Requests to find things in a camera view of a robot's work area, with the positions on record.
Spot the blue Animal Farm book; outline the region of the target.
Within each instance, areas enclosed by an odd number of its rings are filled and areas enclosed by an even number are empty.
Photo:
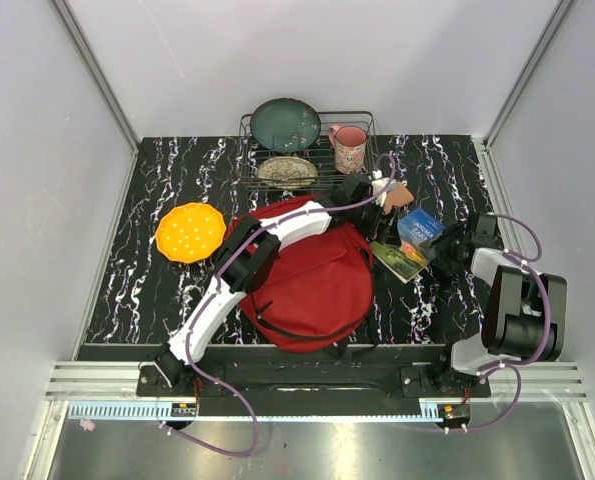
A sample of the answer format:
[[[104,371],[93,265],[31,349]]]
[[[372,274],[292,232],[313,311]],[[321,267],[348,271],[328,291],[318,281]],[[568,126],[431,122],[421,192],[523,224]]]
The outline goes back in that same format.
[[[397,222],[400,242],[395,245],[373,241],[375,258],[402,283],[408,283],[435,258],[431,244],[445,227],[426,210],[417,207]]]

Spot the red backpack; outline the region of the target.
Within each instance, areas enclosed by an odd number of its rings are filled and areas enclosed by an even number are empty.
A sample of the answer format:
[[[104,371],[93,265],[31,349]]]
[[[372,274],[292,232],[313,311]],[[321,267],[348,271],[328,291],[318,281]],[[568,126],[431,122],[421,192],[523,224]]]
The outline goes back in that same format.
[[[340,358],[372,309],[373,265],[368,241],[346,222],[283,248],[239,308],[284,351]]]

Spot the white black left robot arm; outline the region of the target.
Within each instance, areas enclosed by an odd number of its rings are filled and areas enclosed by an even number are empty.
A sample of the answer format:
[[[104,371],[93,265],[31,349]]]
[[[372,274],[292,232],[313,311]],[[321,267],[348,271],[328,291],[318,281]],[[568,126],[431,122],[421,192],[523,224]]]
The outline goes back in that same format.
[[[408,193],[378,172],[328,193],[274,203],[236,220],[215,255],[204,297],[153,358],[158,384],[185,394],[216,330],[240,308],[275,346],[330,347],[365,320],[373,298],[372,240]]]

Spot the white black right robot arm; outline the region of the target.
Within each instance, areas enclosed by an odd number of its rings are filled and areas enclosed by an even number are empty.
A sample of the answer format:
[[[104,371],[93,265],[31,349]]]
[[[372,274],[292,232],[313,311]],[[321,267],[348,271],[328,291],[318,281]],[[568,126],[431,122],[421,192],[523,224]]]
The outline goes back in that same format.
[[[554,362],[563,351],[567,281],[533,267],[542,256],[537,237],[532,257],[504,247],[500,219],[535,234],[509,215],[474,213],[423,243],[441,272],[468,269],[490,287],[480,332],[447,346],[427,370],[429,384],[443,396],[486,382],[495,369]]]

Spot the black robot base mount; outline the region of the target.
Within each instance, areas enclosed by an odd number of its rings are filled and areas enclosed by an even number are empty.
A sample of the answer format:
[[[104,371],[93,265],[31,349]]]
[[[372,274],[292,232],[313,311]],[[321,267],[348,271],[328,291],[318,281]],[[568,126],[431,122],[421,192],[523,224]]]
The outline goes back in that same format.
[[[195,397],[203,417],[237,416],[243,394],[260,418],[412,416],[423,399],[484,399],[487,382],[456,373],[444,346],[352,345],[341,356],[296,354],[274,346],[211,346],[199,363],[207,373],[174,364],[157,352],[141,366],[140,397]]]

